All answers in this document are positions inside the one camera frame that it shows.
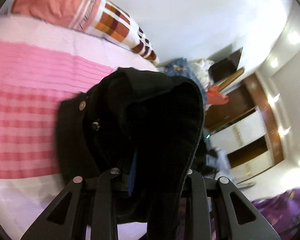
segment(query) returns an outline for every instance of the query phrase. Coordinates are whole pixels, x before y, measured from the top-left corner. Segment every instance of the red cloth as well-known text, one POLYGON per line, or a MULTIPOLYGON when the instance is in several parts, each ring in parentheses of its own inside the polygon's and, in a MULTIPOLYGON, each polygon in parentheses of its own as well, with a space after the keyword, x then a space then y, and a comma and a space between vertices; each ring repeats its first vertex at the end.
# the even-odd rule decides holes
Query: red cloth
POLYGON ((219 86, 212 86, 208 88, 208 105, 224 105, 229 102, 229 97, 219 93, 218 88, 219 86))

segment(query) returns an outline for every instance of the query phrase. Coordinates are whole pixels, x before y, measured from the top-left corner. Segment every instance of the bed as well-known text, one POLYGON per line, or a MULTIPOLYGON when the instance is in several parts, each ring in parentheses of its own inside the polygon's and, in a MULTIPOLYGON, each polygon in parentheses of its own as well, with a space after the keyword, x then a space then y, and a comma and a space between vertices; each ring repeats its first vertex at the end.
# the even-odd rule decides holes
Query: bed
MULTIPOLYGON (((12 240, 64 186, 53 149, 58 102, 118 66, 157 71, 109 41, 34 18, 0 17, 0 224, 12 240)), ((120 240, 139 239, 146 224, 118 231, 120 240)))

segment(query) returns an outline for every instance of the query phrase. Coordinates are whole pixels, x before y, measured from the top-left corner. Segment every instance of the black garment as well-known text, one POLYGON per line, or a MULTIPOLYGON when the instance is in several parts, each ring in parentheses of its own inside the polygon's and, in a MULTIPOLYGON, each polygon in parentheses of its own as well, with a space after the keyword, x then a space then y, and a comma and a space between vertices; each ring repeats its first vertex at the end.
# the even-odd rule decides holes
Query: black garment
POLYGON ((92 178, 137 151, 134 191, 118 200, 117 214, 126 222, 148 222, 148 239, 172 240, 202 125, 202 96, 192 80, 118 69, 61 103, 56 135, 62 176, 65 183, 92 178))

